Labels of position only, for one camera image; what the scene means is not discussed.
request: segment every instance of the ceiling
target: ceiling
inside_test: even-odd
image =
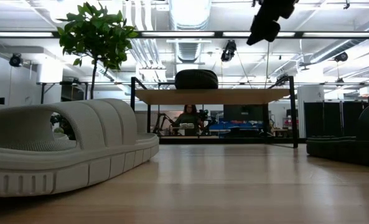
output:
[[[82,0],[70,0],[70,4],[81,4]],[[100,1],[111,11],[117,1]],[[50,12],[55,13],[52,4],[55,0],[4,0],[0,1],[0,30],[52,31],[56,24],[50,18]],[[311,31],[360,31],[359,27],[369,21],[369,0],[353,0],[349,9],[344,10],[345,0],[300,0],[296,11],[288,20],[281,19],[281,30],[311,30]],[[166,2],[152,2],[152,24],[155,30],[169,30],[169,11]],[[251,7],[251,1],[241,0],[212,0],[208,30],[249,30],[253,16],[258,8]],[[132,10],[134,21],[135,10]],[[237,54],[231,62],[222,63],[220,56],[226,39],[211,39],[203,44],[199,68],[213,70],[221,82],[246,82],[245,75],[251,82],[265,82],[266,77],[274,79],[279,73],[273,73],[289,60],[299,55],[309,55],[322,50],[337,40],[327,39],[281,39],[273,43],[262,41],[256,45],[246,45],[245,39],[235,40]],[[70,64],[75,57],[62,55],[62,48],[58,39],[0,39],[0,45],[6,46],[40,46],[55,55],[58,60],[66,63],[64,76],[78,77],[90,80],[91,60],[83,63],[81,68],[74,68]],[[172,78],[175,72],[175,54],[173,44],[166,39],[157,39],[158,50],[164,66],[166,77]],[[346,51],[347,62],[325,61],[310,66],[310,70],[302,71],[302,67],[294,66],[285,72],[302,77],[303,82],[334,82],[338,75],[363,71],[369,66],[369,40]],[[129,54],[128,61],[123,63],[120,72],[114,74],[117,80],[129,81],[135,75],[136,61]],[[361,73],[346,82],[362,82],[369,80],[369,72]]]

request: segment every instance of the potted plant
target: potted plant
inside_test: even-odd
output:
[[[97,63],[101,62],[108,69],[119,70],[122,62],[127,60],[126,51],[131,49],[130,38],[137,33],[133,26],[126,25],[126,19],[122,12],[108,14],[106,7],[100,3],[100,9],[83,3],[78,6],[78,14],[68,13],[68,22],[64,29],[58,27],[60,34],[60,46],[63,47],[63,55],[77,55],[73,65],[82,65],[83,57],[91,57],[93,65],[93,77],[91,79],[90,98],[93,99]]]

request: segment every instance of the person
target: person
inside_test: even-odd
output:
[[[195,105],[185,105],[183,113],[176,119],[174,125],[178,126],[184,123],[194,124],[194,129],[185,129],[186,136],[196,136],[199,129],[203,129],[203,122],[198,117],[197,107]]]

